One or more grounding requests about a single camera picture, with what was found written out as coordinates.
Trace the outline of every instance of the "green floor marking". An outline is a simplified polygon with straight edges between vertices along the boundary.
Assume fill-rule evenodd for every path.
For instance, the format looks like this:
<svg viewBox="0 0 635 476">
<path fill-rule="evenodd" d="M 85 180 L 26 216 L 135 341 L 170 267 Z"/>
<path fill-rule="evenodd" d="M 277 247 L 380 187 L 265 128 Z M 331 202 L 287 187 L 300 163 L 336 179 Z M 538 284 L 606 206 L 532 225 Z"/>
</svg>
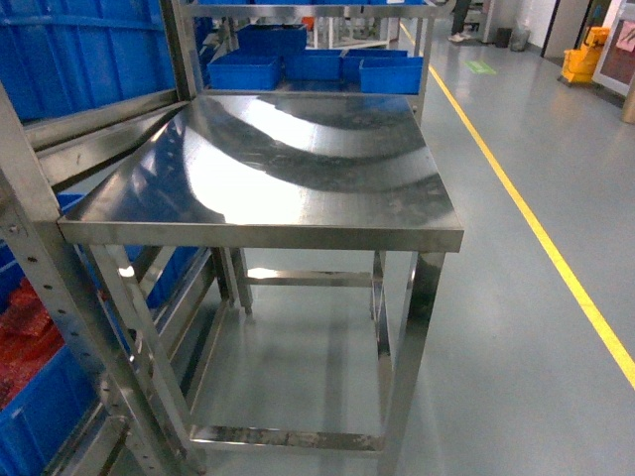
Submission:
<svg viewBox="0 0 635 476">
<path fill-rule="evenodd" d="M 496 71 L 485 61 L 466 61 L 465 64 L 474 74 L 496 74 Z"/>
</svg>

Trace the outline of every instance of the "stainless steel table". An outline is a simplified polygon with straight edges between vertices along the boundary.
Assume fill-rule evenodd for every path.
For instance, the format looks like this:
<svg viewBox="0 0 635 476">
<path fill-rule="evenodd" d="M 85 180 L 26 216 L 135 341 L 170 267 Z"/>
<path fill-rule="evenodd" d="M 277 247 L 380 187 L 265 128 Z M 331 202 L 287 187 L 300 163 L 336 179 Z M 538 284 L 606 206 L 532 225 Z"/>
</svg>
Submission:
<svg viewBox="0 0 635 476">
<path fill-rule="evenodd" d="M 380 475 L 394 473 L 445 253 L 459 250 L 463 234 L 405 98 L 199 96 L 59 224 L 98 270 L 113 325 L 134 329 L 119 332 L 121 345 L 175 455 L 200 469 L 200 448 L 332 450 L 377 457 Z M 134 263 L 130 244 L 147 246 Z M 152 313 L 145 297 L 176 246 L 199 251 L 181 298 Z M 247 247 L 373 250 L 375 258 L 368 274 L 248 271 Z M 413 252 L 396 352 L 383 288 L 392 250 Z M 214 276 L 223 305 L 184 395 L 170 360 Z M 235 298 L 251 312 L 251 285 L 370 289 L 382 434 L 192 421 L 222 320 Z"/>
</svg>

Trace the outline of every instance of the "floor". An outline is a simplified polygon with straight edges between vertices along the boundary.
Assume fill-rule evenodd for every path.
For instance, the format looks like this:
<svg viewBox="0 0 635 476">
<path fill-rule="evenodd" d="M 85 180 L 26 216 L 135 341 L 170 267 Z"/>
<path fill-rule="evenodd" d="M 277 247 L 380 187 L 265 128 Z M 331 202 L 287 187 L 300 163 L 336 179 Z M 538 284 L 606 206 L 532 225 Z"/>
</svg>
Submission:
<svg viewBox="0 0 635 476">
<path fill-rule="evenodd" d="M 431 65 L 635 355 L 635 126 L 592 91 L 558 83 L 554 64 L 452 45 L 448 30 L 438 23 Z M 468 60 L 496 74 L 473 73 Z M 423 130 L 465 236 L 445 260 L 397 474 L 632 476 L 634 389 L 433 78 Z M 371 267 L 367 253 L 248 250 L 247 258 L 251 267 Z M 388 256 L 391 318 L 401 312 L 408 260 Z M 234 316 L 222 342 L 233 375 L 218 370 L 197 416 L 376 429 L 368 295 L 259 288 L 255 296 L 254 318 Z M 372 462 L 354 459 L 223 453 L 209 463 L 214 476 L 374 474 Z M 134 474 L 124 466 L 117 474 Z"/>
</svg>

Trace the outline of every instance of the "shoe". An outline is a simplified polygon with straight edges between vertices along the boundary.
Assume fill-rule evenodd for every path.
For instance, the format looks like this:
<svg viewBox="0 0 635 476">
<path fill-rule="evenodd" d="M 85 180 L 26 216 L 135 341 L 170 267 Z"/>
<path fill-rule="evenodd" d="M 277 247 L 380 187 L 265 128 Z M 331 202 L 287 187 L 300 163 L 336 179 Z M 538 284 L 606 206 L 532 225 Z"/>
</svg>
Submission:
<svg viewBox="0 0 635 476">
<path fill-rule="evenodd" d="M 455 33 L 451 37 L 447 37 L 447 39 L 453 43 L 460 43 L 465 41 L 465 38 L 461 35 L 461 33 Z"/>
</svg>

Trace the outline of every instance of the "table top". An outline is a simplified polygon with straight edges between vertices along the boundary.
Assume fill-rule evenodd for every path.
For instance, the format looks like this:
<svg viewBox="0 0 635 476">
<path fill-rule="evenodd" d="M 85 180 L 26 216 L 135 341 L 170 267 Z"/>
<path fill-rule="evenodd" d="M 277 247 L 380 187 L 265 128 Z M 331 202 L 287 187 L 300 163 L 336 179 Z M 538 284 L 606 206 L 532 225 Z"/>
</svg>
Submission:
<svg viewBox="0 0 635 476">
<path fill-rule="evenodd" d="M 69 242 L 455 252 L 406 98 L 203 95 L 60 220 Z"/>
</svg>

